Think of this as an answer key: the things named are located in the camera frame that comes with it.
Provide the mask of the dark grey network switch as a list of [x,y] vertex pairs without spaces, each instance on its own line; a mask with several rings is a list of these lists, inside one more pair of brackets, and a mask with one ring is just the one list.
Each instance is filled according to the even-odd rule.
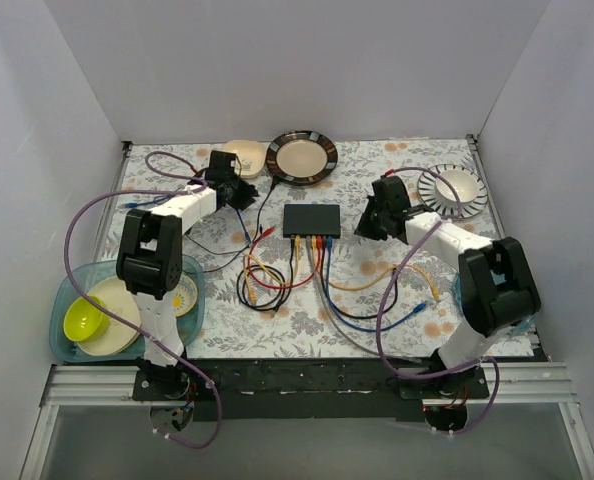
[[341,237],[340,206],[333,204],[286,204],[282,235],[293,237]]

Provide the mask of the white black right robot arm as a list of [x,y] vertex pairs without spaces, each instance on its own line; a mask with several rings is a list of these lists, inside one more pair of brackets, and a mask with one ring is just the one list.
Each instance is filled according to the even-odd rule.
[[[484,361],[489,348],[510,327],[541,309],[523,247],[512,237],[492,240],[469,233],[429,207],[412,205],[403,180],[394,170],[373,181],[372,189],[355,233],[372,240],[392,237],[410,246],[379,304],[375,327],[378,356],[395,377],[429,381],[437,395],[452,397],[466,384],[464,371]],[[395,368],[388,360],[381,333],[388,296],[419,250],[458,273],[464,319],[433,354],[431,371],[412,374]]]

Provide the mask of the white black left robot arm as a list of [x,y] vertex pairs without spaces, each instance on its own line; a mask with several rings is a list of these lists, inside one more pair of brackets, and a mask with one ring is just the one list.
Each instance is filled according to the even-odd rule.
[[174,290],[183,273],[182,237],[225,205],[242,210],[254,202],[257,190],[241,173],[236,154],[214,150],[203,175],[190,178],[163,204],[126,214],[116,274],[131,293],[144,330],[139,368],[170,400],[182,398],[190,386],[188,373],[178,366],[185,346],[174,312]]

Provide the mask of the cream square panda dish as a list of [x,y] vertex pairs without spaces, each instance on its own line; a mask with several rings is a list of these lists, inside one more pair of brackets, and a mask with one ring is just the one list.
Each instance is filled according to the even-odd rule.
[[266,147],[252,140],[231,140],[223,146],[226,152],[234,153],[241,164],[236,170],[246,180],[260,175],[265,165]]

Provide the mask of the blue striped white plate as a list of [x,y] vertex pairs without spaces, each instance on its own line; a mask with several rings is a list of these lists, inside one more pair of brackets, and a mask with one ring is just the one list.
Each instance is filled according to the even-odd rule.
[[488,189],[473,170],[456,164],[431,167],[434,174],[424,172],[417,181],[421,202],[442,216],[472,218],[488,204]]

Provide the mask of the dark rimmed beige plate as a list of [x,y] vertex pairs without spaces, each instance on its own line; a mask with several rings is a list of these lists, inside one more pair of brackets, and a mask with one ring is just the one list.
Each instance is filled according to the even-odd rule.
[[281,134],[270,142],[265,165],[272,176],[294,186],[310,186],[329,176],[338,163],[336,145],[312,130]]

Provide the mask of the small white bowl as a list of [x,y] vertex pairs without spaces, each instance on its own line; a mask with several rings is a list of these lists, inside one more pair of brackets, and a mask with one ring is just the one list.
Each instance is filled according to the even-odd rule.
[[461,205],[474,201],[479,195],[478,177],[468,170],[447,170],[435,182],[437,195],[448,204],[457,205],[457,193]]

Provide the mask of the floral patterned tablecloth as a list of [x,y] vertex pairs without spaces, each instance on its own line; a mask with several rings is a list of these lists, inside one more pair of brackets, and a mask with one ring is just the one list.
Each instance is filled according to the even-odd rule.
[[[255,179],[259,200],[242,215],[223,209],[198,224],[184,242],[185,252],[204,268],[206,306],[203,325],[188,352],[196,358],[349,357],[375,350],[373,315],[387,286],[385,271],[401,262],[405,245],[368,241],[354,234],[370,185],[391,168],[402,170],[412,200],[418,199],[420,167],[442,163],[475,163],[463,140],[349,141],[337,146],[336,169],[311,187],[273,185],[267,173]],[[251,279],[258,306],[249,309],[236,289],[243,260],[241,250],[257,228],[268,236],[255,256],[281,271],[288,268],[290,243],[282,235],[283,208],[288,203],[333,203],[341,208],[341,237],[333,245],[330,294],[348,314],[330,319],[306,257],[299,260],[297,286],[274,312],[270,279]],[[429,356],[460,325],[462,315],[452,297],[454,271],[425,254],[416,254],[391,295],[392,309],[382,320],[383,349],[397,356]]]

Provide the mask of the daisy patterned glass bowl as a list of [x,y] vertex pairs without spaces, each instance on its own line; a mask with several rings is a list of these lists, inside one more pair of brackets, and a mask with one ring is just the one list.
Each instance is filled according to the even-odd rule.
[[179,318],[189,313],[197,304],[198,287],[195,281],[183,274],[173,291],[173,310],[175,317]]

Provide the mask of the teal scalloped plate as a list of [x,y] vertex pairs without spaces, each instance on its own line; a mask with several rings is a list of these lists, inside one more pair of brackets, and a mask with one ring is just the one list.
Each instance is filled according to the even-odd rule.
[[[462,316],[465,316],[465,314],[463,313],[463,307],[462,307],[462,295],[461,295],[460,275],[459,274],[456,274],[453,279],[452,297],[453,297],[454,304],[455,304],[456,308],[459,310],[460,314]],[[509,327],[507,335],[510,337],[522,335],[522,334],[530,331],[533,328],[533,324],[534,324],[533,316],[525,317],[518,323],[511,325]]]

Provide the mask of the cream plate in tray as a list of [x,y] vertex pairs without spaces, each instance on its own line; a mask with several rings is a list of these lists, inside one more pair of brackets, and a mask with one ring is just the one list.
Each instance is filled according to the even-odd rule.
[[[88,295],[101,300],[105,308],[131,324],[140,327],[139,309],[125,283],[116,276],[101,281],[88,291]],[[118,354],[126,350],[139,336],[139,332],[116,319],[109,318],[109,326],[98,338],[77,342],[86,354],[96,357]]]

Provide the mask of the teal transparent plastic tray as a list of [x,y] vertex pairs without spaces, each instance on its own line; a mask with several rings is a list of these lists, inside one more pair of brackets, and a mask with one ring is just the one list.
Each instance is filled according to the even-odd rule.
[[[185,346],[190,345],[199,335],[203,324],[205,310],[205,282],[200,265],[190,256],[183,257],[183,274],[191,277],[198,287],[198,301],[195,307],[186,315],[176,318],[180,339]],[[87,264],[74,271],[77,282],[88,291],[110,277],[116,276],[113,260]],[[124,351],[108,356],[91,356],[84,353],[76,342],[69,340],[63,331],[65,314],[71,304],[80,295],[71,282],[66,279],[57,291],[51,314],[48,333],[49,345],[53,354],[61,361],[73,364],[98,363],[113,361],[132,361],[144,354],[145,344],[141,334]]]

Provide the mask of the lime green bowl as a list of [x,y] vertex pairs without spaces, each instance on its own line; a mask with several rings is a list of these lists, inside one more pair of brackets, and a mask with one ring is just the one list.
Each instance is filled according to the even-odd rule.
[[96,296],[91,296],[91,302],[80,297],[68,308],[63,322],[66,337],[73,342],[86,342],[103,335],[110,319],[100,310],[105,303]]

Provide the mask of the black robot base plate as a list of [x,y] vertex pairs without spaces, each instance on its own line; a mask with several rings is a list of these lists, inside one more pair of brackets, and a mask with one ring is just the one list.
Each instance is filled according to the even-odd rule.
[[176,399],[162,394],[140,370],[132,398],[152,404],[194,404],[196,421],[392,418],[421,422],[422,403],[459,405],[489,395],[482,368],[448,379],[406,381],[376,358],[201,359],[201,375],[180,367],[188,392]]

